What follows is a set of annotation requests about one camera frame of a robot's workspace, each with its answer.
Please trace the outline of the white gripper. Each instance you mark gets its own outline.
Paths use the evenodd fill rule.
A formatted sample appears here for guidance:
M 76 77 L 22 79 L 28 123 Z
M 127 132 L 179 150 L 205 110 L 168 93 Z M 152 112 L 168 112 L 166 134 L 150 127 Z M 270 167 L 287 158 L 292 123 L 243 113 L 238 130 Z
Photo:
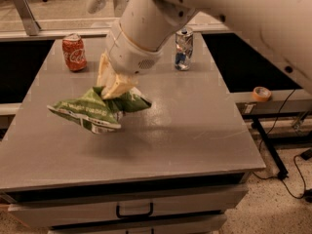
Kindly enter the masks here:
M 105 50 L 97 73 L 97 85 L 103 87 L 103 99 L 117 98 L 135 87 L 138 79 L 132 75 L 146 73 L 163 54 L 162 51 L 151 52 L 138 47 L 127 38 L 118 21 L 112 24 L 106 35 Z M 115 74 L 112 67 L 123 74 Z

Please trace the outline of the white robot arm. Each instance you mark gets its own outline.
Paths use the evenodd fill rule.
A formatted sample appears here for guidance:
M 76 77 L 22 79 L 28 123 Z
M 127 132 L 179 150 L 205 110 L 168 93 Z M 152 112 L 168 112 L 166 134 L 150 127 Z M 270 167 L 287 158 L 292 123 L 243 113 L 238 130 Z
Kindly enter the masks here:
M 312 93 L 312 0 L 130 0 L 107 34 L 112 67 L 135 75 L 144 63 L 152 66 L 198 12 L 220 20 Z

